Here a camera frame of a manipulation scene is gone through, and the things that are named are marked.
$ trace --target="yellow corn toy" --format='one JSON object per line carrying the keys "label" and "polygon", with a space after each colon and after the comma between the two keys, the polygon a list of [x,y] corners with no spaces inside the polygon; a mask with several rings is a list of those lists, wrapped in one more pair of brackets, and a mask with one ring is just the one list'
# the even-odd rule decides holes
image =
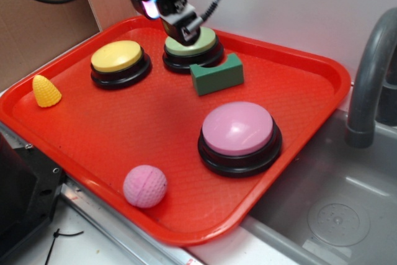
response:
{"label": "yellow corn toy", "polygon": [[54,84],[42,75],[38,74],[33,78],[32,86],[37,104],[40,107],[51,107],[57,104],[62,98],[62,94]]}

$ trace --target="sink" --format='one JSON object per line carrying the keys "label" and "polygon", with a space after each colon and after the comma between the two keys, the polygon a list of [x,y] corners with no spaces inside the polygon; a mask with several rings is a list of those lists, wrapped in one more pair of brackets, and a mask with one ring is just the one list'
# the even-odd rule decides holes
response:
{"label": "sink", "polygon": [[346,118],[337,110],[249,215],[313,264],[395,264],[396,130],[377,124],[373,145],[356,149]]}

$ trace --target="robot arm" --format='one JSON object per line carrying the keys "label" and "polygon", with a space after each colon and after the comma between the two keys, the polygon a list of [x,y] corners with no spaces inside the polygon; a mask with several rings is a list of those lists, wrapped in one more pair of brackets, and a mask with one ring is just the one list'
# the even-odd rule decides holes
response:
{"label": "robot arm", "polygon": [[148,19],[161,18],[168,36],[193,45],[200,36],[201,18],[187,0],[131,0],[134,8]]}

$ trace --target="green block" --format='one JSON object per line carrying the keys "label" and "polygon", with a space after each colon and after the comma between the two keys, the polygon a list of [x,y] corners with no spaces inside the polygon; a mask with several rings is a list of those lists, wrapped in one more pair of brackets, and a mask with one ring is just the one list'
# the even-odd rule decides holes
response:
{"label": "green block", "polygon": [[191,65],[190,73],[199,96],[244,82],[243,64],[234,53],[228,55],[225,63],[212,68]]}

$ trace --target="white wall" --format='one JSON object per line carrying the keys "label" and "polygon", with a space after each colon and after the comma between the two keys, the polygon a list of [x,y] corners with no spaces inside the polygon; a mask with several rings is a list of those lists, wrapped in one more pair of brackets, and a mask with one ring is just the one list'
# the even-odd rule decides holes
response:
{"label": "white wall", "polygon": [[[189,0],[198,13],[212,0]],[[222,0],[207,26],[332,58],[354,79],[378,18],[397,0]]]}

